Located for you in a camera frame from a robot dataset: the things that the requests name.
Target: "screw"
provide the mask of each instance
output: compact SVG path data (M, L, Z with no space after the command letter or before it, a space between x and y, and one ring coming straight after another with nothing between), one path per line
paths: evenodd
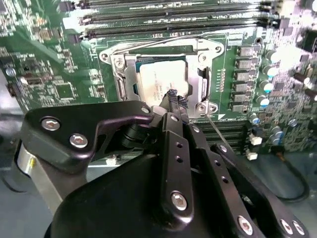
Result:
M16 75L15 69L14 68L7 68L5 70L5 73L10 76L10 77L14 77Z
M301 234L302 236L305 235L304 229L297 222L293 221L293 224L299 234Z
M220 149L221 149L224 153L226 153L226 152L227 152L227 148L226 148L226 147L224 147L223 145L220 145Z
M69 138L70 144L75 146L76 148L84 148L88 145L87 138L82 134L72 134L72 136Z
M54 131L60 128L59 122L53 118L44 119L41 124L42 127L46 130Z
M290 127L295 127L295 126L297 126L297 121L296 121L296 119L291 119L291 120L288 122L288 125L289 125Z
M199 56L198 56L198 62L204 62L205 60L207 59L206 55L204 53L201 53Z
M124 59L122 59L122 58L116 58L116 59L114 60L114 65L115 65L115 67L117 67L118 69L124 69L124 66L125 66Z
M203 112L204 110L206 110L206 106L202 103L198 103L196 108L199 112Z
M285 231L286 231L288 234L292 235L292 234L293 234L293 230L292 230L292 228L289 226L289 224L287 224L287 222L284 221L283 219L281 219L280 222L281 222L283 228L285 229Z
M198 127L196 127L196 126L193 126L193 129L194 129L194 131L195 131L195 132L197 132L197 133L199 132L199 129L198 129Z
M172 199L172 203L178 210L184 211L187 208L186 199L184 198L182 194L175 192L172 194L171 199Z
M150 113L150 110L145 107L141 107L141 110L145 113Z
M245 219L243 216L238 217L238 222L241 227L241 229L247 234L247 235L252 235L253 234L253 229L250 224L250 222Z
M172 118L173 121L178 121L178 118L173 115L171 115L170 118Z

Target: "black metal bracket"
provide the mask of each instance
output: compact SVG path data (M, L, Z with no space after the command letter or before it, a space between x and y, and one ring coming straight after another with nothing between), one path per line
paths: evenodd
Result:
M135 160L141 163L147 157L158 158L161 162L159 208L158 213L157 209L154 213L164 232L183 232L195 220L197 202L193 198L191 168L198 165L210 184L208 189L215 192L219 201L216 206L222 210L225 237L308 238L305 226L236 159L230 148L221 144L209 148L199 127L189 122L186 100L176 93L176 90L169 90L165 95L160 106L166 113L155 125L151 125L154 114L144 103L137 101L31 111L26 115L21 131L22 143L31 154L29 161L34 155L61 173L76 176L86 169L93 157L102 158L105 154L126 151L134 146L146 148L145 153ZM41 123L48 118L57 121L60 127L45 129ZM82 148L74 146L70 141L74 133L84 135L88 143ZM257 225L249 215L242 195L255 206Z
M93 157L105 157L105 150L119 128L149 124L153 117L150 108L139 101L41 108L25 115L21 140L31 154L74 174L86 169ZM45 129L41 126L45 119L54 119L60 128ZM70 137L74 134L83 135L87 145L73 146Z

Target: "capacitor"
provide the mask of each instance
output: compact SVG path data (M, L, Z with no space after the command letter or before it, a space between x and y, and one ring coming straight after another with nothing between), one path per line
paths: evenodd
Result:
M271 61L272 63L277 63L279 61L281 61L281 54L279 52L276 52L274 50L269 50L265 57Z
M274 85L268 80L264 80L260 83L260 88L262 88L266 93L269 93L274 89Z
M273 145L279 145L280 139L276 138L275 135L271 135L269 138L270 138Z
M308 84L311 79L309 77L306 77L305 75L301 74L301 73L294 73L293 78L295 78L296 80L304 83L304 84Z
M265 95L259 95L257 97L257 103L259 103L261 107L266 107L269 105L269 99L267 99Z
M290 127L296 127L297 126L297 120L296 119L291 119L289 122L288 122L288 125Z
M257 114L253 113L250 115L249 120L252 124L259 124L260 119L258 118Z
M283 132L279 126L274 127L272 133L276 138L281 138L283 136Z
M278 68L267 65L263 68L262 72L268 77L274 77L278 74Z
M317 91L314 91L314 90L308 88L305 90L305 94L307 96L309 96L315 102L317 101Z

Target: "green circuit board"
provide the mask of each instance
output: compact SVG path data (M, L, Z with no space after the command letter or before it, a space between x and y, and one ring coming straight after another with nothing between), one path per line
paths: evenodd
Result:
M76 5L59 0L0 0L1 68L8 90L25 113L40 107L113 102L119 100L113 68L100 60L101 51L122 42L159 41L206 33L204 39L224 45L224 53L212 61L209 100L218 105L218 111L209 117L231 123L248 121L256 113L266 138L263 151L272 145L269 137L277 125L284 132L279 143L287 150L311 149L316 141L311 139L309 123L316 116L317 104L303 93L305 87L291 75L294 71L305 74L309 69L314 89L317 58L313 52L298 48L298 36L304 30L313 31L312 24L317 18L300 1L293 1L290 17L262 11L259 6L263 8L263 2L267 7L275 3L185 0L116 4L108 0L84 0ZM254 6L253 10L246 10L248 5ZM287 26L273 27L280 19L287 19ZM237 62L246 58L239 52L242 47L251 46L259 46L252 54L252 62L247 58L248 70L254 71L254 75L243 90L245 98L236 106L235 73L243 72ZM284 57L278 63L270 62L265 54L276 48L287 48L284 52L291 52L292 59ZM142 50L147 54L151 51L164 54L166 49ZM180 54L191 49L183 46L167 51ZM264 73L267 65L279 68L279 74L268 77ZM264 93L259 84L265 80L275 87L278 83L283 85ZM267 107L257 101L262 94L270 100ZM297 122L295 127L289 125L293 119Z

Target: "black cable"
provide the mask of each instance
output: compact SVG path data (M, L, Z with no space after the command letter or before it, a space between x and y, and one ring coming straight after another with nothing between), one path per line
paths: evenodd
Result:
M287 161L284 157L284 155L280 152L276 153L276 156L287 166L287 168L289 169L289 171L296 177L298 178L298 180L301 182L301 184L303 185L303 192L302 194L300 194L297 197L292 197L292 198L286 198L286 197L279 197L276 196L278 199L280 199L283 202L289 202L289 203L296 203L296 202L300 202L305 200L306 198L309 197L309 192L310 192L310 188L309 185L306 181L306 179L304 178L304 176L302 175L301 172L298 171L297 168L295 168L289 161Z

